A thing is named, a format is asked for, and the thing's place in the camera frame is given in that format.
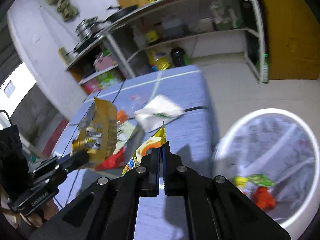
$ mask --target silver bolt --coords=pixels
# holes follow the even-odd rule
[[[224,177],[222,177],[222,176],[217,176],[216,177],[216,182],[218,182],[218,183],[225,183],[226,182],[226,179],[224,178]]]
[[[181,166],[179,166],[179,167],[177,168],[177,170],[180,171],[180,172],[185,172],[185,171],[187,171],[187,167],[181,165]]]
[[[136,169],[137,173],[144,173],[147,169],[143,166],[140,166]]]
[[[98,179],[99,185],[105,185],[107,183],[108,183],[108,178],[106,178],[106,177],[102,177],[102,178]]]

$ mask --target trash can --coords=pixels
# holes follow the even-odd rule
[[[282,109],[261,109],[238,120],[218,143],[213,175],[264,174],[276,200],[266,213],[297,240],[319,208],[319,146],[310,127]]]

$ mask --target clear plastic bag liner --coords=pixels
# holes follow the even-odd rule
[[[267,214],[278,223],[290,218],[302,205],[315,172],[308,135],[293,120],[279,114],[249,121],[236,132],[228,152],[217,154],[214,162],[214,176],[223,175],[233,181],[235,176],[265,174],[275,182],[269,190],[276,207]],[[250,198],[256,188],[247,183],[244,191]]]

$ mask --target gold food wrapper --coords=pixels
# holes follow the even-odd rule
[[[79,131],[72,142],[71,156],[80,150],[89,154],[89,162],[80,169],[93,168],[110,157],[117,143],[117,108],[106,100],[94,98],[95,113],[90,125]]]
[[[162,126],[153,136],[146,140],[141,146],[136,150],[134,155],[129,160],[128,164],[122,170],[122,176],[129,170],[140,166],[141,159],[147,154],[147,150],[150,148],[159,148],[164,145],[167,141],[167,136],[165,134],[164,126]]]

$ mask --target blue tablecloth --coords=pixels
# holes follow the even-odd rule
[[[121,84],[92,93],[70,121],[55,146],[54,155],[62,156],[71,151],[72,139],[78,135],[77,124],[93,103],[93,97],[113,101]],[[186,66],[154,72],[126,80],[114,104],[129,115],[143,107],[154,96],[161,94],[180,105],[186,112],[167,124],[165,130],[171,152],[181,156],[182,163],[200,175],[212,176],[212,153],[219,139],[206,81],[196,66]],[[139,96],[138,103],[130,100]],[[153,133],[145,134],[145,141]],[[110,171],[118,175],[121,169]],[[73,171],[59,186],[56,199],[64,206],[87,188],[100,174],[90,170]],[[156,198],[140,198],[135,239],[188,239],[187,222],[182,197],[166,197],[163,190]]]

